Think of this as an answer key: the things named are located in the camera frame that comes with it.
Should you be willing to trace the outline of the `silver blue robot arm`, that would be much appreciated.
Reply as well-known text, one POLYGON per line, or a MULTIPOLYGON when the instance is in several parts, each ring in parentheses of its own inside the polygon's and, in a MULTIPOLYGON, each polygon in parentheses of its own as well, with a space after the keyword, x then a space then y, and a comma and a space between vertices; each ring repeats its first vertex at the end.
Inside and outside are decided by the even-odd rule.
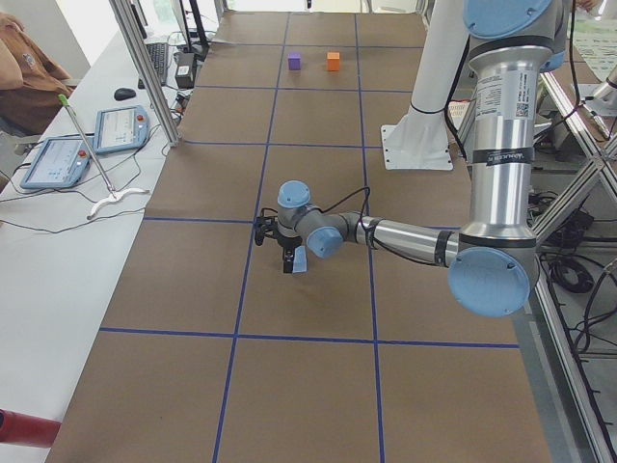
POLYGON ((448 101, 459 67, 469 65, 477 78, 469 220, 458 231, 436 231, 363 211, 329 214, 303 182, 290 180, 276 215, 260 218, 255 231, 278 241, 284 271, 301 245, 325 259, 352 241, 446 268, 454 298, 473 313, 519 310, 539 276, 526 222, 537 81, 562 64, 573 11, 565 1, 437 2, 409 111, 383 127, 383 154, 389 169, 447 168, 448 101))

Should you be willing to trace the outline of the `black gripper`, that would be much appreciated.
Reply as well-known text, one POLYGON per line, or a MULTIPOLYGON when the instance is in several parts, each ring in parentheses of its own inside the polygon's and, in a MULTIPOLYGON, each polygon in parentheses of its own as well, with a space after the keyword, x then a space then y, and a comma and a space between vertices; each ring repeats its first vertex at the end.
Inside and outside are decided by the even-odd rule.
POLYGON ((279 236, 278 243, 283 248, 282 251, 282 271, 285 274, 291 274, 294 270, 295 249, 302 245, 300 236, 288 237, 279 236))

